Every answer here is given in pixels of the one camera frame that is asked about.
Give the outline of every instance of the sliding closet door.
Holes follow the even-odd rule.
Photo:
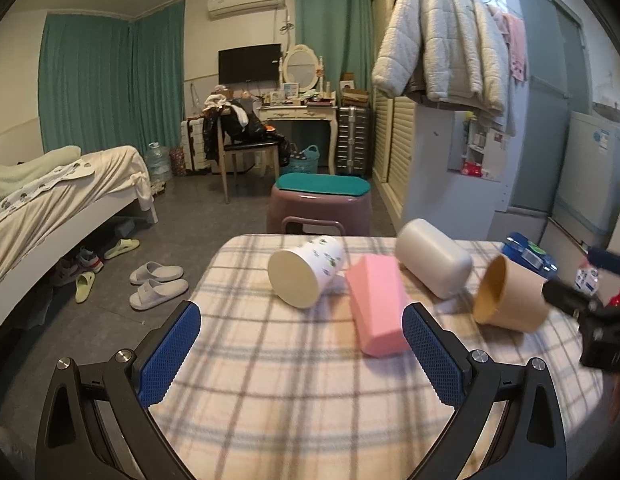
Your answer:
[[[530,96],[512,205],[548,213],[561,175],[570,110],[587,107],[587,72],[582,43],[575,41],[578,24],[565,23],[567,16],[553,0],[519,1],[528,37]]]
[[[388,185],[394,195],[393,200],[396,200],[399,213],[403,210],[410,176],[415,106],[414,101],[407,97],[397,97],[394,100]]]
[[[375,29],[375,59],[392,12],[392,0],[372,0]],[[375,160],[373,171],[379,182],[387,182],[390,141],[392,139],[392,100],[375,90]]]

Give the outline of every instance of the refrigerator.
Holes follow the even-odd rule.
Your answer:
[[[570,113],[552,219],[584,247],[605,248],[620,210],[620,128]]]

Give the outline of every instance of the pink towel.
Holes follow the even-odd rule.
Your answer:
[[[526,80],[526,59],[528,48],[526,46],[526,27],[523,20],[519,20],[510,13],[504,14],[508,30],[510,32],[510,70],[517,81]]]
[[[495,6],[488,5],[488,10],[501,31],[503,39],[508,45],[510,53],[510,72],[517,81],[526,80],[526,59],[528,48],[526,46],[526,28],[523,20],[516,16],[503,12]]]

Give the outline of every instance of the chair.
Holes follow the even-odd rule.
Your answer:
[[[234,170],[234,185],[237,186],[236,175],[236,153],[250,153],[250,152],[265,152],[266,156],[270,154],[272,156],[272,163],[274,166],[275,179],[279,179],[279,144],[275,140],[263,140],[262,142],[245,142],[242,144],[224,144],[225,134],[221,127],[221,119],[216,121],[216,135],[219,145],[219,168],[221,169],[221,179],[223,180],[223,193],[225,194],[225,203],[229,204],[230,199],[228,197],[228,180],[225,171],[225,154],[232,154],[232,170]]]

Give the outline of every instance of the suitcase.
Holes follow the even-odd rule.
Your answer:
[[[335,155],[337,173],[360,176],[369,173],[371,122],[370,108],[339,107],[339,134]]]
[[[204,119],[188,119],[181,123],[181,147],[185,155],[186,170],[202,171],[210,168],[203,146]]]

